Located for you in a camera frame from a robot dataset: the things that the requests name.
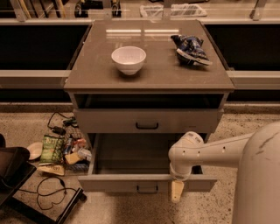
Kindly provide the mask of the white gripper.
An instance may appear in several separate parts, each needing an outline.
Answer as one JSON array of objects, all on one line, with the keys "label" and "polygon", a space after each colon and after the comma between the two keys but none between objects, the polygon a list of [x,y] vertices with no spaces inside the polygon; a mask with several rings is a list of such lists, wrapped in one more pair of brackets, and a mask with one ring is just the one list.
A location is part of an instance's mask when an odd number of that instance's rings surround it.
[{"label": "white gripper", "polygon": [[189,179],[192,172],[192,166],[189,164],[170,163],[170,174],[175,180],[171,182],[171,201],[179,203],[185,184],[183,181]]}]

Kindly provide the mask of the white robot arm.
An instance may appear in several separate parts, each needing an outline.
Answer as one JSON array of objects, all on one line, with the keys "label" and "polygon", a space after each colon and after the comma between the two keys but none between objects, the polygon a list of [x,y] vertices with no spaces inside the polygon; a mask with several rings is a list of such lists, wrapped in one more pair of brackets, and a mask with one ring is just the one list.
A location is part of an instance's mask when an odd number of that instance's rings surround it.
[{"label": "white robot arm", "polygon": [[280,224],[280,122],[212,143],[189,131],[169,149],[169,159],[173,202],[195,165],[236,167],[232,224]]}]

